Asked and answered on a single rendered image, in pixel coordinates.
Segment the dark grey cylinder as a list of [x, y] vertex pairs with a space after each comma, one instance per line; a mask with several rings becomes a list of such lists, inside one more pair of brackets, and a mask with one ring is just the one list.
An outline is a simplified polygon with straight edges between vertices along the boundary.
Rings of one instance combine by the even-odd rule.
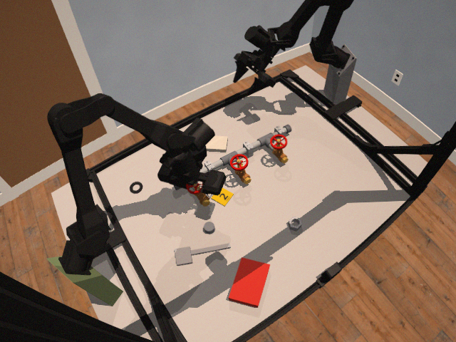
[[213, 234], [214, 231], [215, 231], [215, 227], [214, 227], [214, 224], [212, 222], [206, 222], [204, 224], [204, 231], [207, 233], [207, 234]]

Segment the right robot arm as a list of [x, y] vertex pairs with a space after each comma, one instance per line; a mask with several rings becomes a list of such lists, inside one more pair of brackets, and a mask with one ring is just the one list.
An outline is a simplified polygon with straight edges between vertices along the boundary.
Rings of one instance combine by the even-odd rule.
[[[273, 58], [279, 49], [285, 51], [285, 48], [291, 48], [295, 45], [300, 30], [320, 6], [329, 6], [320, 34], [316, 38], [312, 37], [309, 45], [315, 61], [344, 69], [351, 55], [339, 47], [333, 46], [332, 38], [343, 12], [351, 6], [353, 1], [305, 0], [291, 19], [280, 27], [268, 28], [266, 31], [260, 25], [253, 26], [248, 28], [244, 38]], [[258, 65], [255, 67], [259, 68], [263, 55], [258, 56], [256, 50], [253, 52], [242, 51], [239, 60], [246, 65]]]

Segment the dark grey hex nut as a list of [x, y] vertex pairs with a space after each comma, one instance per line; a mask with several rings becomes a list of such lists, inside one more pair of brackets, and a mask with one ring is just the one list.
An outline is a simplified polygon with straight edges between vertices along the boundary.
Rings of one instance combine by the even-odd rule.
[[[292, 222], [297, 222], [299, 225], [298, 226], [294, 226], [292, 224]], [[290, 230], [293, 230], [293, 231], [297, 231], [301, 228], [302, 226], [302, 223], [301, 223], [301, 218], [298, 218], [298, 217], [292, 217], [289, 222], [288, 222], [288, 225], [289, 225], [289, 229]]]

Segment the yellow number 2 tag on metal chain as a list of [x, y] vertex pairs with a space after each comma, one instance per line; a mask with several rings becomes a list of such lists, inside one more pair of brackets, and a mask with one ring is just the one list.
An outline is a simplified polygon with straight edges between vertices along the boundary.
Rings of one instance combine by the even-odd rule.
[[[207, 195], [207, 197], [209, 197], [209, 198], [211, 196]], [[233, 193], [231, 193], [228, 190], [222, 188], [222, 191], [220, 192], [220, 195], [217, 195], [217, 196], [213, 195], [212, 199], [225, 206], [228, 203], [228, 201], [231, 199], [232, 196], [233, 196]]]

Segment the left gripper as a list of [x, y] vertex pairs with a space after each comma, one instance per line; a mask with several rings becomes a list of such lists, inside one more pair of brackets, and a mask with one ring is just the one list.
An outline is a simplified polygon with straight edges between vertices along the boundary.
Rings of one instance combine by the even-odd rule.
[[216, 170], [200, 172], [201, 169], [196, 164], [197, 157], [193, 157], [193, 159], [191, 168], [184, 172], [178, 172], [173, 167], [168, 169], [162, 165], [157, 174], [159, 180], [184, 189], [187, 189], [186, 184], [190, 186], [200, 181], [203, 184], [200, 192], [206, 195], [220, 195], [226, 180], [225, 173]]

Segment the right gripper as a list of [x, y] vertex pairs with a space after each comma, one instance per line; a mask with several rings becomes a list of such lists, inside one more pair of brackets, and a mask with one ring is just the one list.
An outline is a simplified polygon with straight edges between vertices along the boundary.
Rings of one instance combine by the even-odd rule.
[[258, 75], [258, 79], [256, 77], [254, 78], [254, 83], [252, 84], [250, 89], [247, 91], [247, 95], [250, 95], [251, 93], [253, 93], [261, 88], [264, 88], [266, 86], [267, 87], [271, 86], [273, 88], [276, 84], [276, 80], [274, 80], [271, 76], [269, 77], [269, 75], [265, 71], [265, 68], [269, 65], [269, 63], [272, 64], [271, 60], [273, 58], [268, 56], [265, 52], [263, 52], [260, 49], [257, 51], [256, 54], [258, 56], [260, 56], [260, 54], [263, 55], [263, 60], [262, 60], [259, 68], [256, 68], [255, 66], [252, 68], [253, 65], [248, 66], [248, 65], [244, 64], [242, 61], [240, 61], [239, 60], [240, 53], [237, 53], [234, 57], [234, 59], [237, 60], [237, 61], [235, 61], [236, 65], [237, 65], [237, 70], [236, 70], [234, 80], [233, 80], [234, 83], [236, 83], [248, 71], [248, 68], [246, 68], [246, 67], [249, 67], [251, 70], [253, 70]]

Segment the grey pipe manifold with three red valves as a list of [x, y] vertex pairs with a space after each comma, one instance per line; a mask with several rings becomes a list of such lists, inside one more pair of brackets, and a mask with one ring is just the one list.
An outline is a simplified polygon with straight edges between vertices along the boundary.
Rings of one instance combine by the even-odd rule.
[[[238, 175], [240, 177], [241, 181], [244, 182], [245, 184], [249, 184], [251, 182], [251, 178], [245, 171], [245, 168], [248, 166], [248, 163], [249, 163], [247, 157], [251, 157], [254, 155], [255, 148], [257, 148], [259, 146], [262, 147], [265, 145], [272, 150], [272, 153], [279, 159], [280, 162], [285, 164], [288, 161], [288, 158], [283, 153], [283, 150], [282, 150], [287, 145], [287, 139], [284, 136], [284, 134], [285, 133], [287, 134], [290, 132], [291, 132], [290, 125], [285, 125], [283, 128], [281, 128], [280, 126], [276, 126], [274, 128], [274, 133], [269, 133], [269, 134], [257, 139], [256, 142], [253, 142], [252, 144], [250, 144], [248, 141], [246, 141], [243, 143], [242, 149], [240, 149], [238, 151], [233, 151], [233, 152], [221, 157], [220, 160], [218, 160], [216, 162], [211, 163], [210, 160], [204, 162], [204, 168], [202, 168], [199, 172], [203, 172], [203, 173], [210, 172], [211, 170], [215, 170], [222, 165], [225, 166], [225, 165], [229, 164], [229, 166], [233, 170], [235, 170], [236, 175]], [[285, 144], [281, 143], [281, 141], [283, 139], [286, 141]], [[273, 140], [276, 141], [275, 145], [274, 145]], [[241, 161], [239, 159], [239, 157], [243, 157], [243, 158], [245, 158], [245, 160]], [[242, 162], [246, 162], [246, 165], [243, 166]], [[199, 185], [202, 185], [202, 182], [201, 183], [197, 182], [196, 184], [190, 185], [190, 186], [188, 184], [186, 184], [186, 188], [189, 193], [195, 194], [195, 196], [197, 196], [200, 204], [202, 204], [204, 207], [206, 207], [210, 204], [209, 197], [207, 197], [206, 194], [200, 192], [202, 187], [200, 188]], [[195, 191], [193, 192], [193, 191], [189, 190], [190, 187], [192, 189], [194, 187]]]

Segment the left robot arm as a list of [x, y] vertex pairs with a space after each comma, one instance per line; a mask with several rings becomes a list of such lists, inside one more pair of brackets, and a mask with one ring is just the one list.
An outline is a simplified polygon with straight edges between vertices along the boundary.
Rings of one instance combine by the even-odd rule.
[[107, 214], [95, 206], [81, 151], [83, 128], [105, 115], [138, 131], [153, 145], [167, 151], [160, 163], [178, 172], [190, 169], [193, 157], [197, 157], [196, 164], [202, 169], [207, 156], [206, 144], [215, 136], [203, 119], [196, 118], [181, 131], [156, 123], [102, 93], [71, 103], [55, 104], [48, 112], [48, 124], [61, 149], [77, 207], [77, 221], [66, 227], [70, 240], [66, 240], [63, 256], [58, 258], [66, 274], [90, 275], [93, 257], [110, 237]]

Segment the red flat slab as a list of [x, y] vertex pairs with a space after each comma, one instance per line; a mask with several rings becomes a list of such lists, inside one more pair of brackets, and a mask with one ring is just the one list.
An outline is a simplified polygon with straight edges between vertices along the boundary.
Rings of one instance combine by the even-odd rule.
[[229, 300], [258, 308], [270, 264], [241, 258]]

